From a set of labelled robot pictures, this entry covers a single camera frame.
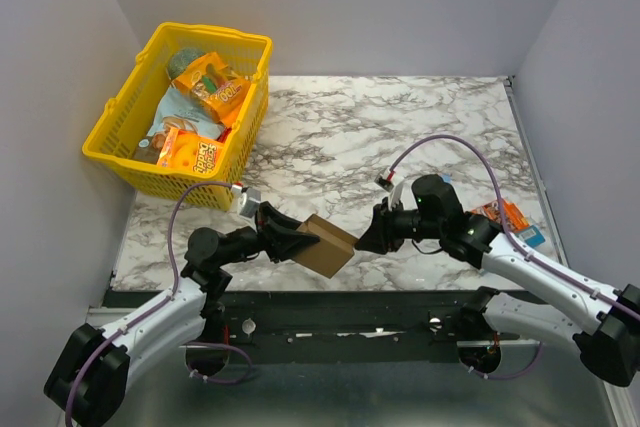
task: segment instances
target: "black metal frame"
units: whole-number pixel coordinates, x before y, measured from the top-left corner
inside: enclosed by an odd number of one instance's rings
[[[103,306],[137,308],[157,293],[109,290]],[[225,292],[220,302],[234,336],[231,343],[245,350],[255,363],[458,362],[456,342],[492,339],[490,332],[474,332],[469,337],[459,328],[462,306],[477,293],[247,291]],[[508,294],[541,303],[526,291]],[[441,321],[438,329],[429,323],[433,318]],[[242,330],[247,319],[256,324],[249,335]],[[371,334],[376,329],[393,334],[337,335]],[[202,340],[219,340],[218,326],[205,329]]]

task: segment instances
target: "screw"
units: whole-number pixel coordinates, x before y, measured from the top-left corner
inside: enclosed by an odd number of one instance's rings
[[[429,320],[429,324],[430,324],[430,329],[432,331],[436,331],[436,330],[440,330],[442,328],[442,322],[440,322],[440,319],[437,317],[432,317]]]
[[[256,323],[252,319],[247,319],[244,322],[242,322],[242,331],[245,334],[251,335],[255,330],[256,330]]]

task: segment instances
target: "cable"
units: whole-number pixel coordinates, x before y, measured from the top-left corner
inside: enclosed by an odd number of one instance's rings
[[[436,249],[436,250],[432,250],[431,252],[425,252],[424,250],[420,249],[420,247],[418,247],[418,244],[415,240],[411,241],[411,245],[413,245],[413,247],[420,252],[422,255],[435,255],[435,254],[439,254],[440,252],[442,252],[442,247]]]
[[[66,427],[73,427],[72,418],[71,418],[71,413],[73,412],[73,402],[74,402],[74,400],[76,398],[76,395],[78,394],[78,389],[80,388],[80,384],[82,383],[82,379],[84,379],[84,376],[87,374],[87,371],[91,367],[91,364],[93,363],[93,361],[96,360],[98,357],[100,357],[100,354],[102,354],[102,352],[109,345],[111,345],[111,343],[113,341],[115,341],[118,337],[120,337],[122,334],[124,334],[130,328],[135,327],[136,325],[138,325],[140,322],[142,322],[143,320],[145,320],[149,316],[155,314],[158,310],[160,310],[162,307],[167,305],[167,303],[169,303],[171,301],[171,299],[175,296],[175,294],[176,294],[176,292],[178,290],[178,285],[179,285],[179,281],[180,281],[180,273],[178,272],[178,264],[176,263],[176,258],[175,258],[175,255],[173,253],[173,224],[175,223],[176,215],[178,214],[178,210],[180,209],[180,206],[182,205],[184,200],[187,198],[187,196],[191,193],[191,191],[193,191],[194,189],[197,189],[198,187],[204,187],[204,186],[208,186],[208,185],[216,185],[216,186],[220,186],[220,187],[226,187],[228,189],[231,189],[233,187],[233,185],[230,184],[229,182],[221,182],[221,181],[218,181],[218,180],[209,180],[209,181],[206,181],[206,182],[198,182],[196,184],[193,184],[193,185],[189,186],[182,193],[182,195],[180,196],[180,198],[176,202],[175,207],[173,208],[173,212],[171,213],[171,217],[169,218],[169,227],[168,227],[168,230],[167,230],[167,247],[168,247],[168,250],[169,250],[169,264],[171,265],[171,270],[173,272],[173,286],[171,287],[171,295],[166,296],[164,299],[162,299],[162,301],[158,302],[155,306],[153,306],[152,308],[150,308],[146,312],[143,312],[142,314],[140,314],[135,319],[130,320],[124,327],[116,330],[113,335],[111,335],[102,344],[100,344],[96,350],[93,351],[93,353],[89,356],[89,358],[82,365],[82,367],[80,367],[80,370],[78,371],[78,374],[76,375],[76,378],[73,381],[73,384],[71,385],[71,390],[69,391],[69,397],[67,398],[67,404],[65,406],[64,421],[65,421],[65,426]]]
[[[187,365],[187,370],[189,371],[189,377],[196,377],[198,379],[202,379],[204,382],[208,382],[211,384],[218,385],[237,385],[240,382],[244,381],[249,374],[251,374],[253,370],[253,362],[251,361],[251,357],[244,350],[239,349],[238,347],[234,347],[233,345],[228,344],[209,344],[207,342],[189,342],[186,344],[188,347],[207,347],[209,349],[214,350],[226,350],[229,353],[235,352],[236,354],[240,354],[242,358],[247,362],[247,370],[240,377],[235,379],[217,379],[215,377],[209,377],[206,375],[202,375],[196,369],[192,368],[190,365]]]
[[[513,374],[504,374],[504,375],[485,374],[484,372],[480,372],[479,370],[476,370],[475,368],[468,366],[466,364],[462,364],[462,365],[464,365],[465,367],[468,367],[469,373],[473,372],[478,377],[481,377],[484,380],[513,380],[513,379],[517,379],[518,377],[522,377],[523,375],[526,375],[533,370],[533,368],[538,364],[538,362],[540,361],[540,358],[542,357],[542,350],[543,350],[543,344],[542,342],[540,342],[538,344],[538,348],[536,349],[536,353],[533,356],[533,359],[531,359],[531,362],[529,362],[529,365],[527,365],[524,369],[519,370],[518,372],[515,372]]]
[[[435,134],[435,135],[430,135],[428,137],[425,137],[424,139],[421,139],[421,140],[417,141],[416,143],[414,143],[413,145],[411,145],[407,150],[405,150],[402,154],[400,154],[400,156],[395,160],[395,162],[393,164],[391,164],[391,167],[389,168],[391,173],[393,173],[395,171],[395,168],[398,166],[398,164],[400,164],[400,162],[402,162],[402,160],[407,155],[409,155],[409,153],[411,151],[413,151],[415,148],[421,146],[422,144],[430,142],[432,140],[438,140],[438,139],[453,140],[453,141],[456,141],[456,142],[459,142],[459,143],[465,145],[466,147],[468,147],[476,155],[476,157],[478,157],[478,159],[480,159],[480,162],[482,162],[484,164],[484,167],[485,167],[485,169],[487,169],[487,173],[489,174],[489,177],[491,178],[491,183],[493,184],[493,190],[496,193],[496,199],[498,200],[498,210],[500,211],[500,220],[502,221],[502,227],[503,227],[504,232],[505,232],[505,234],[507,236],[507,239],[509,240],[509,243],[513,246],[514,249],[516,249],[523,256],[525,256],[529,261],[532,261],[534,264],[536,264],[537,266],[539,266],[542,269],[546,270],[550,274],[555,275],[556,277],[560,278],[561,280],[564,280],[566,283],[568,283],[568,284],[570,284],[570,285],[572,285],[574,287],[579,288],[580,290],[582,290],[582,291],[586,292],[587,294],[589,294],[591,297],[597,298],[599,300],[602,300],[606,304],[609,304],[611,307],[615,307],[619,311],[624,312],[625,314],[627,314],[629,317],[631,317],[635,321],[640,322],[640,314],[638,314],[637,312],[634,312],[629,307],[627,307],[625,305],[622,305],[620,302],[618,302],[616,300],[610,299],[606,295],[602,294],[598,289],[594,289],[592,287],[589,287],[588,285],[583,284],[579,280],[574,279],[573,277],[565,274],[564,272],[561,272],[561,271],[557,270],[552,265],[547,264],[544,260],[541,260],[541,259],[537,258],[534,255],[534,253],[533,253],[534,251],[533,250],[528,251],[527,249],[523,248],[518,243],[518,241],[515,239],[515,237],[513,236],[511,231],[509,230],[509,224],[507,223],[507,216],[506,216],[506,213],[505,213],[505,210],[504,210],[504,205],[503,205],[503,201],[502,201],[502,195],[500,193],[500,186],[498,185],[498,180],[496,179],[496,176],[493,173],[493,169],[491,169],[491,166],[489,165],[489,161],[482,154],[482,152],[480,152],[476,147],[471,145],[466,140],[461,139],[460,137],[456,137],[455,135],[450,135],[450,134]]]
[[[500,334],[497,332],[493,333],[493,351],[495,352],[500,348]]]

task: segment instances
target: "yellow plastic basket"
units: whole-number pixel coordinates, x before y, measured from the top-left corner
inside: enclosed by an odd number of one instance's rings
[[[169,87],[169,58],[185,47],[218,52],[251,87],[212,173],[185,173],[131,160]],[[105,105],[100,120],[82,146],[90,159],[106,164],[145,194],[177,199],[190,185],[204,180],[237,182],[242,178],[256,134],[267,112],[271,39],[224,27],[167,22],[158,27],[136,56],[136,66],[115,98]],[[195,189],[187,202],[227,210],[231,193],[222,187]]]

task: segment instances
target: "snack bag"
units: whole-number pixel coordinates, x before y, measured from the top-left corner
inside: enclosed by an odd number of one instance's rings
[[[504,199],[502,200],[502,202],[505,214],[507,215],[507,223],[509,224],[509,229],[512,232],[518,232],[529,227],[529,222],[527,221],[526,217],[522,214],[522,212],[520,212],[520,209],[518,209],[515,204]],[[484,215],[485,217],[489,217],[494,222],[501,223],[497,200],[489,202],[488,204],[485,204],[482,207],[478,207],[477,209],[473,209],[471,212],[474,214]]]
[[[200,137],[193,132],[172,128],[157,165],[189,173],[207,174],[213,172],[223,146],[220,142]]]
[[[183,95],[196,98],[214,122],[227,128],[238,117],[251,86],[216,52],[193,61],[173,83]]]
[[[223,142],[220,138],[225,131],[222,124],[214,123],[211,117],[202,111],[198,102],[186,98],[174,87],[169,87],[158,104],[149,132],[138,143],[133,158],[140,162],[157,164],[160,151],[172,128],[193,132],[200,137],[219,142]]]

